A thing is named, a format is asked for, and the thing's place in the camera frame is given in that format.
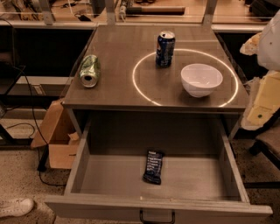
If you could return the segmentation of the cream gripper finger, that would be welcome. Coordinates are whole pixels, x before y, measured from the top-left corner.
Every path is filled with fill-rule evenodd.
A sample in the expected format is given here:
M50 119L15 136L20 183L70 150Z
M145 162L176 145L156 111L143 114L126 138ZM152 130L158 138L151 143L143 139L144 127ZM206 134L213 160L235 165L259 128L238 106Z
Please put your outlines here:
M249 38L240 48L240 53L251 56L257 54L259 40L261 37L261 33L257 33L251 38Z
M249 101L241 119L245 130L257 130L280 109L280 72L268 71L249 83Z

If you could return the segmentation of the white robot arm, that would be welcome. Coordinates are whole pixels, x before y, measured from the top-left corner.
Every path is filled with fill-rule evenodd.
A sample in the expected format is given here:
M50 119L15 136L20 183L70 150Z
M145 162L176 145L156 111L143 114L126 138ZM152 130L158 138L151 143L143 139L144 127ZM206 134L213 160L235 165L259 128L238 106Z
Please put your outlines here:
M245 130L257 130L280 109L280 10L241 46L240 53L256 54L258 65L268 70L251 81L249 104L241 120Z

